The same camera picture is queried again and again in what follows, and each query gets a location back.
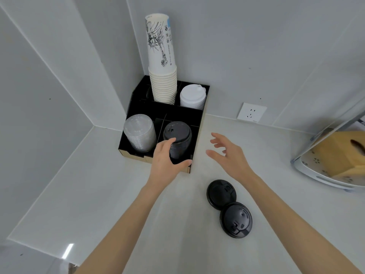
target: electrical outlet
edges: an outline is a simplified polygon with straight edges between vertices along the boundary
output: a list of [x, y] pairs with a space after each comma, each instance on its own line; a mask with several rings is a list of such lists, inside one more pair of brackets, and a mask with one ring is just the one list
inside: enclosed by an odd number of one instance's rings
[[237, 116], [237, 119], [251, 122], [259, 122], [266, 109], [267, 107], [263, 105], [243, 103], [241, 111]]

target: left hand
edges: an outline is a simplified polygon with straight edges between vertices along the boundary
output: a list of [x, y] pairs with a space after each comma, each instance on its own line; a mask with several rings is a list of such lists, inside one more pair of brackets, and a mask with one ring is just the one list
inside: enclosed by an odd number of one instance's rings
[[192, 160], [185, 160], [179, 164], [171, 162], [169, 151], [175, 140], [176, 138], [170, 138], [156, 145], [147, 186], [162, 191], [176, 178], [181, 170], [191, 165]]

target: hand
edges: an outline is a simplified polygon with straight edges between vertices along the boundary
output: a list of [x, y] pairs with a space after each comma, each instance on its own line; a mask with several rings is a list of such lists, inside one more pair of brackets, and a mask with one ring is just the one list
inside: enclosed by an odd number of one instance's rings
[[207, 150], [206, 153], [219, 163], [228, 175], [241, 184], [244, 183], [245, 177], [255, 175], [247, 163], [244, 152], [240, 146], [233, 144], [224, 135], [212, 133], [212, 136], [215, 138], [210, 142], [213, 143], [216, 148], [225, 147], [226, 149], [222, 152], [226, 155], [222, 156], [213, 150]]
[[153, 153], [151, 173], [146, 185], [161, 192], [176, 178], [181, 170], [191, 165], [192, 162], [192, 160], [185, 160], [179, 164], [172, 164], [169, 151], [175, 140], [176, 138], [170, 138], [158, 143]]

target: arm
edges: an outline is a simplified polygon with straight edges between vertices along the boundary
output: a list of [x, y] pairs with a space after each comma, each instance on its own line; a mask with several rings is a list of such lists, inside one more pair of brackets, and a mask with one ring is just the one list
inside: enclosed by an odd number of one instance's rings
[[137, 198], [86, 258], [76, 274], [121, 274], [158, 196], [191, 160], [172, 164], [169, 156], [175, 138], [157, 144], [151, 174]]
[[225, 156], [212, 150], [207, 155], [247, 189], [302, 273], [361, 273], [253, 172], [239, 146], [221, 134], [212, 136], [214, 147], [226, 148]]

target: stack of black lids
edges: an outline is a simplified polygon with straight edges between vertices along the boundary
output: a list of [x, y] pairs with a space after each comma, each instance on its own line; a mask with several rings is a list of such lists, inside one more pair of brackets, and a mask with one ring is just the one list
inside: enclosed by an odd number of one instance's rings
[[188, 149], [192, 133], [188, 124], [181, 121], [173, 121], [167, 124], [163, 131], [163, 139], [176, 138], [176, 141], [171, 144], [170, 157], [179, 159]]
[[240, 239], [252, 229], [252, 216], [247, 207], [236, 202], [234, 187], [225, 180], [215, 180], [207, 188], [209, 203], [221, 211], [219, 219], [227, 235]]

